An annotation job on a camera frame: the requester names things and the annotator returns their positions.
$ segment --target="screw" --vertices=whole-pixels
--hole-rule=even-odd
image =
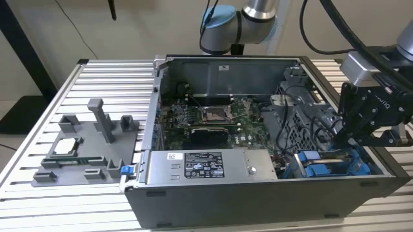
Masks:
[[[254,175],[255,172],[256,172],[256,169],[254,167],[247,168],[247,173],[250,173],[250,175]]]
[[[393,93],[393,90],[389,88],[389,87],[385,87],[385,91],[391,94]]]

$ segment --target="beige wall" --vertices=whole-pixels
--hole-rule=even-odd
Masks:
[[[390,45],[413,18],[413,0],[334,0],[334,5],[351,30],[366,45]],[[276,55],[327,58],[310,50],[299,33],[302,0],[291,0]],[[318,0],[308,0],[303,27],[315,48],[324,51],[350,48]]]
[[[17,100],[24,95],[40,95],[40,91],[0,32],[0,101]]]
[[[151,59],[199,54],[205,0],[116,0],[112,21],[105,0],[58,0],[99,59]],[[61,85],[80,58],[93,58],[53,0],[8,1],[44,66]],[[244,0],[220,0],[240,9]],[[264,54],[251,45],[247,54]]]

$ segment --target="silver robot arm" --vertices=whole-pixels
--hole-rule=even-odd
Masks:
[[[275,1],[250,0],[240,11],[230,5],[208,8],[199,47],[205,54],[223,55],[232,44],[258,44],[275,30]]]

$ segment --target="green circuit board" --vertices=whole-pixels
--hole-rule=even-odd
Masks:
[[[268,132],[259,115],[258,103],[248,98],[235,98],[224,106],[187,106],[177,101],[164,109],[164,148],[184,150],[189,144],[189,133],[196,128],[226,129],[227,143],[216,149],[246,147],[274,152]]]

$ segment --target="motherboard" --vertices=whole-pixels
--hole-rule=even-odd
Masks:
[[[161,108],[165,150],[246,147],[274,153],[263,125],[262,102],[248,97],[204,102],[188,97]]]

